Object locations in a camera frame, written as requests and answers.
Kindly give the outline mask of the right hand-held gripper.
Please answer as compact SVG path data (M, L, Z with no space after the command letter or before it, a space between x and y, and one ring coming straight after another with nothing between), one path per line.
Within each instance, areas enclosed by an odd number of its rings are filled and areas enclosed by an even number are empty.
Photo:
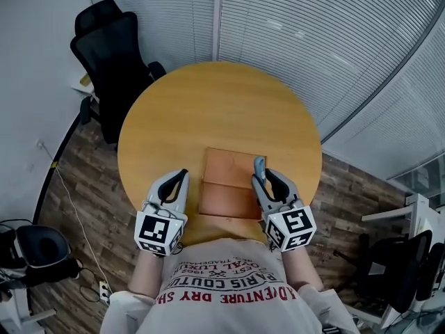
M252 189L261 209L260 226L267 240L282 252L306 246L316 232L316 222L310 206L304 206L297 186L280 172L267 168L266 179L272 194L253 175Z

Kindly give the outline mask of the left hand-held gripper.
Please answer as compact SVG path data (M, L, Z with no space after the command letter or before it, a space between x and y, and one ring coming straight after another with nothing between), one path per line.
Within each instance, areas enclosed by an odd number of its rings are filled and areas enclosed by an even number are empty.
M166 173L150 187L143 210L136 215L134 240L142 251L158 257L175 255L188 217L186 208L189 172Z

